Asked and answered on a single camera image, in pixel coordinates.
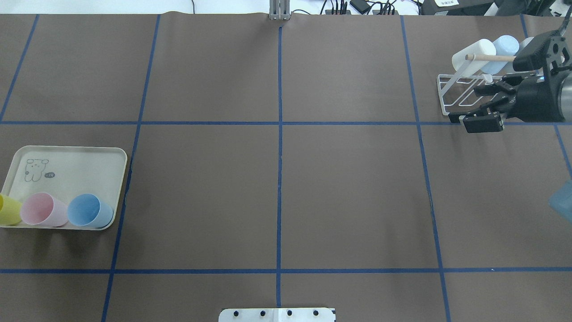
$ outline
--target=metal bracket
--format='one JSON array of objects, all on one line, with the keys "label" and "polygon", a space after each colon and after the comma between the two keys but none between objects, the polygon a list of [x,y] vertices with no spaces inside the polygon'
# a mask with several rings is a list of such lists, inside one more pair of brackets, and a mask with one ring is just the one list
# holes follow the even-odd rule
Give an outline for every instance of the metal bracket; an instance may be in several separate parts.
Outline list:
[{"label": "metal bracket", "polygon": [[290,20],[290,0],[270,0],[270,20]]}]

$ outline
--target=white metal plate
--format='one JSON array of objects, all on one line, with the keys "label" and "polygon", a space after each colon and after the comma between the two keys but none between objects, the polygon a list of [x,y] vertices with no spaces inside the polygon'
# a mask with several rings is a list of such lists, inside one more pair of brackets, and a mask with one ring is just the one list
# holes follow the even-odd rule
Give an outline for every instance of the white metal plate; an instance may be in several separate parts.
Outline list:
[{"label": "white metal plate", "polygon": [[219,322],[335,322],[335,312],[331,308],[225,309]]},{"label": "white metal plate", "polygon": [[115,220],[127,154],[120,148],[25,146],[18,150],[4,181],[2,193],[20,202],[34,193],[46,192],[68,205],[73,198],[91,193],[113,209],[103,228],[33,226],[20,222],[5,228],[103,230]]}]

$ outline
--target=pink cup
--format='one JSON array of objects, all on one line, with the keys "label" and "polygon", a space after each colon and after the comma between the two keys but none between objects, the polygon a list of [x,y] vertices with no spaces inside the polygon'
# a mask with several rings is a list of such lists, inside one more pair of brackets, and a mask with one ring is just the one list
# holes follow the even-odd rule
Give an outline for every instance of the pink cup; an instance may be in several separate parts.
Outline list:
[{"label": "pink cup", "polygon": [[67,205],[47,193],[28,197],[20,209],[22,221],[28,225],[59,227],[67,223]]}]

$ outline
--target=printed logo on tray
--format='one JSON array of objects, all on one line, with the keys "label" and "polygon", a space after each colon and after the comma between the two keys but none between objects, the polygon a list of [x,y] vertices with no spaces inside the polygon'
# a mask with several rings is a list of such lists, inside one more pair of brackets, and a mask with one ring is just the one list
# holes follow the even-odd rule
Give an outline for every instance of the printed logo on tray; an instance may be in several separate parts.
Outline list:
[{"label": "printed logo on tray", "polygon": [[24,180],[26,182],[38,182],[42,176],[45,178],[55,177],[55,173],[48,172],[44,174],[47,164],[50,162],[48,159],[28,159],[26,161],[26,174]]}]

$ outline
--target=yellow cup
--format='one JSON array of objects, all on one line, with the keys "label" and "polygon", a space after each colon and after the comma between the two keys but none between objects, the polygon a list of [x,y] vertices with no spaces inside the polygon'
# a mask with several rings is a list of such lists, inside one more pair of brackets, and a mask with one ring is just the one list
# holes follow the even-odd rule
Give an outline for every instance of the yellow cup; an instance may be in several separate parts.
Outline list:
[{"label": "yellow cup", "polygon": [[0,225],[15,225],[21,222],[22,203],[0,194]]}]

